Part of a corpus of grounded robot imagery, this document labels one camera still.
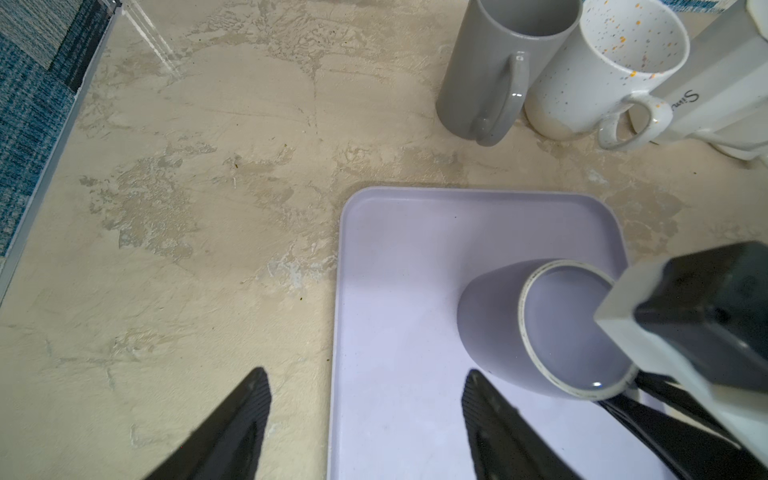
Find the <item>white pitcher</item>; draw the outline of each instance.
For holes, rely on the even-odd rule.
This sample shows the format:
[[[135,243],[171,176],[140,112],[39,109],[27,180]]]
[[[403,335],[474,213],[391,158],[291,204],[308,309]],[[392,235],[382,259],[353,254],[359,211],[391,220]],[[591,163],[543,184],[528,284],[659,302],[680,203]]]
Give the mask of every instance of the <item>white pitcher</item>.
[[[651,93],[669,103],[674,116],[654,143],[693,137],[744,147],[715,132],[768,103],[768,0],[733,4],[691,41],[688,62]],[[632,107],[629,114],[633,128],[642,130],[646,109]],[[768,134],[751,144],[761,147],[762,140],[768,141]]]

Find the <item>lavender tray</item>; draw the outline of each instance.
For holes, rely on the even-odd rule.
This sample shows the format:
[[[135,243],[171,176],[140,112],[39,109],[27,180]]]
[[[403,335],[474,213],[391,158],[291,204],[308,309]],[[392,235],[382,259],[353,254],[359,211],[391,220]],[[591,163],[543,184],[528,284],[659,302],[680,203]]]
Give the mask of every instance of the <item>lavender tray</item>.
[[[342,213],[328,479],[475,477],[462,417],[476,368],[458,336],[464,287],[537,258],[627,268],[621,231],[578,194],[372,187]],[[582,478],[674,478],[600,407],[487,376]]]

